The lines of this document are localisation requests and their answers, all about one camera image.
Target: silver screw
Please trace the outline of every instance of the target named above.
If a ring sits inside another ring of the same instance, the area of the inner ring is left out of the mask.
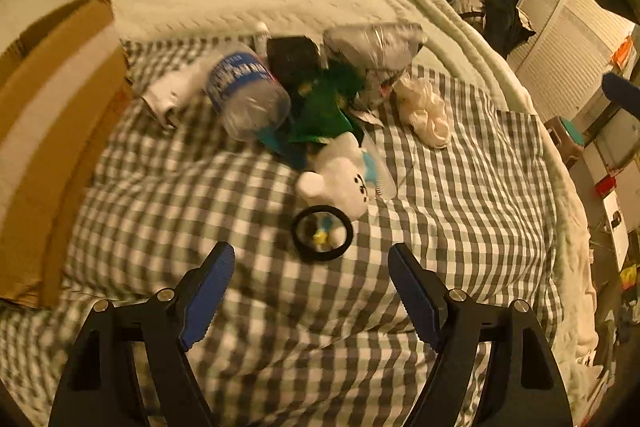
[[[463,302],[466,299],[466,293],[458,288],[453,288],[449,292],[449,297],[452,301]]]
[[[169,302],[175,296],[175,292],[171,288],[165,288],[158,292],[158,300],[160,302]]]
[[[527,313],[529,311],[529,303],[527,301],[515,301],[513,307],[520,313]]]
[[[109,307],[109,301],[107,299],[100,299],[94,304],[95,312],[103,312]]]

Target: cardboard box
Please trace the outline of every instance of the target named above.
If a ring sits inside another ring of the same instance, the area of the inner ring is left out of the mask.
[[[55,306],[84,189],[131,99],[110,0],[74,0],[0,55],[0,298]]]

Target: stool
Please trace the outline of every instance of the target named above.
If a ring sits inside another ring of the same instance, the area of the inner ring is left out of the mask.
[[[575,165],[584,151],[584,140],[574,124],[560,116],[545,122],[545,128],[560,152],[562,163],[567,169]]]

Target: blue bottle label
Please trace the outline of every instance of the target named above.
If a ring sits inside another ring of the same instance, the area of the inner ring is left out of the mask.
[[[227,55],[211,70],[205,92],[216,113],[220,113],[226,100],[238,89],[256,80],[275,82],[275,78],[258,57],[251,53],[237,52]]]

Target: cream quilted blanket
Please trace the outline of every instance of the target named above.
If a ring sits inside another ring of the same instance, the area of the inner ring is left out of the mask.
[[[529,93],[507,63],[444,0],[113,0],[123,39],[229,34],[265,22],[272,35],[305,34],[319,41],[328,26],[345,23],[420,22],[429,36],[418,56],[424,65],[447,71],[485,90],[497,108],[534,114]],[[545,160],[556,201],[554,275],[564,306],[564,321],[553,346],[574,410],[587,392],[585,368],[575,359],[581,347],[578,320],[590,320],[582,308],[582,277],[588,268],[588,227],[573,182],[548,134],[542,133]],[[593,330],[593,317],[588,330]]]

